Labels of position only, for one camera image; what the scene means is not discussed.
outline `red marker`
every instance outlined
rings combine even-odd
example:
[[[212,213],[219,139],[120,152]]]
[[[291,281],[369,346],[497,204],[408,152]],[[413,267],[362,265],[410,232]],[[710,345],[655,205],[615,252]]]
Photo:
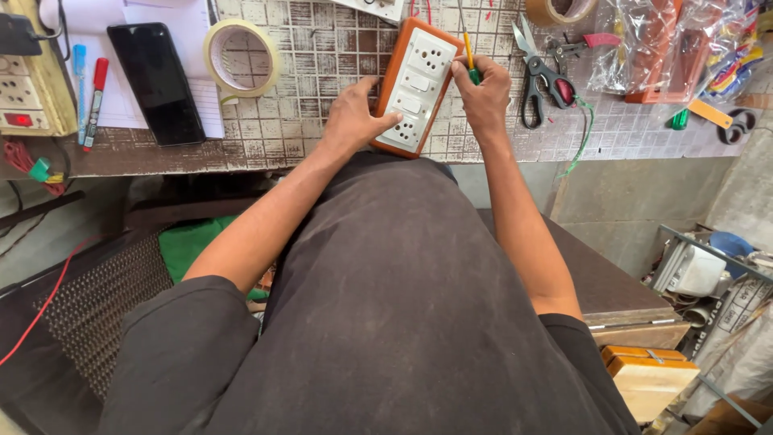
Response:
[[[91,103],[91,116],[89,116],[89,125],[86,127],[86,139],[83,141],[83,150],[91,151],[94,144],[94,136],[97,134],[97,119],[99,118],[99,108],[102,105],[102,92],[104,91],[104,80],[107,77],[108,60],[104,57],[97,59],[97,65],[94,67],[94,99]]]

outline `green string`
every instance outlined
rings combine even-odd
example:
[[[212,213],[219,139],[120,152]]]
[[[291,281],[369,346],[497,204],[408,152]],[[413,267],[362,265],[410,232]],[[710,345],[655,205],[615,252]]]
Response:
[[[557,178],[561,178],[562,176],[567,176],[569,175],[570,172],[572,172],[574,167],[577,165],[577,161],[580,159],[580,156],[582,156],[582,152],[585,150],[585,146],[587,145],[588,139],[591,138],[591,130],[593,128],[593,118],[594,118],[593,105],[583,101],[583,99],[580,98],[580,95],[574,95],[574,99],[577,101],[577,103],[580,106],[587,108],[589,111],[591,111],[591,123],[588,124],[587,130],[585,131],[585,135],[582,138],[582,144],[580,144],[580,149],[578,149],[577,154],[574,155],[574,158],[572,159],[572,163],[567,168],[567,172],[562,173]]]

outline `black phone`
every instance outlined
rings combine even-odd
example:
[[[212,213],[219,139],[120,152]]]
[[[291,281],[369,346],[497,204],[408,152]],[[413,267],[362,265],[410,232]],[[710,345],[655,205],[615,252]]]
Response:
[[[169,29],[160,22],[107,27],[107,35],[159,146],[206,140]]]

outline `screwdriver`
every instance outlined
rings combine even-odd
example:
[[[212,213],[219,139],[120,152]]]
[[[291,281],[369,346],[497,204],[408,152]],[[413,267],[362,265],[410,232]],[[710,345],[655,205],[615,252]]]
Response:
[[[465,25],[465,12],[461,8],[461,0],[459,0],[459,15],[461,16],[461,30],[465,34],[465,50],[467,50],[467,67],[470,73],[470,80],[472,83],[478,85],[481,83],[481,73],[478,68],[472,62],[472,49],[470,49],[470,35],[467,34],[467,26]]]

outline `green cloth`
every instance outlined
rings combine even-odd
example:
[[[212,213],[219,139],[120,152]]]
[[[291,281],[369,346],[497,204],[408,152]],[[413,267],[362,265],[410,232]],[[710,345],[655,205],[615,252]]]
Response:
[[[161,257],[174,284],[182,281],[182,277],[201,251],[236,218],[237,216],[215,217],[196,224],[171,228],[158,235]],[[251,300],[265,297],[268,297],[268,292],[255,289],[250,291]]]

